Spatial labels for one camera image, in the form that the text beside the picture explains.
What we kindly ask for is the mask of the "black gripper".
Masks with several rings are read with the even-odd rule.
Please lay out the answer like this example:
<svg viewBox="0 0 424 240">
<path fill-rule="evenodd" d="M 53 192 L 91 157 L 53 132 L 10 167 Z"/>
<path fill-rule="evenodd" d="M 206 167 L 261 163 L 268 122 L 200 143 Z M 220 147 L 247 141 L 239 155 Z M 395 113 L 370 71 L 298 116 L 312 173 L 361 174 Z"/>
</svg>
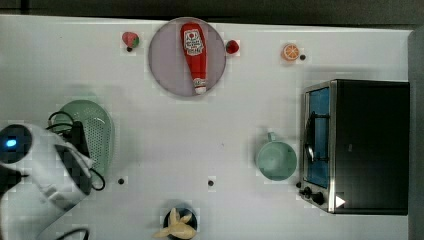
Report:
<svg viewBox="0 0 424 240">
<path fill-rule="evenodd" d="M 65 131 L 63 138 L 67 142 L 70 142 L 84 156 L 90 157 L 84 127 L 80 121 L 75 121 L 72 127 Z"/>
</svg>

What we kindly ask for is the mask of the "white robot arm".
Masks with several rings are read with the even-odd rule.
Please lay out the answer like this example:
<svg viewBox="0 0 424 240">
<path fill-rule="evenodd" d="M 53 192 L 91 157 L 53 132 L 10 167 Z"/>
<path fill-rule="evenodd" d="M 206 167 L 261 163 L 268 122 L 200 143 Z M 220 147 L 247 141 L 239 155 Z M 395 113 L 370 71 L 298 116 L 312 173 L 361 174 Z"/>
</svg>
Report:
<svg viewBox="0 0 424 240">
<path fill-rule="evenodd" d="M 92 160 L 36 125 L 1 130 L 1 166 L 21 176 L 1 197 L 2 240 L 36 240 L 92 189 Z"/>
</svg>

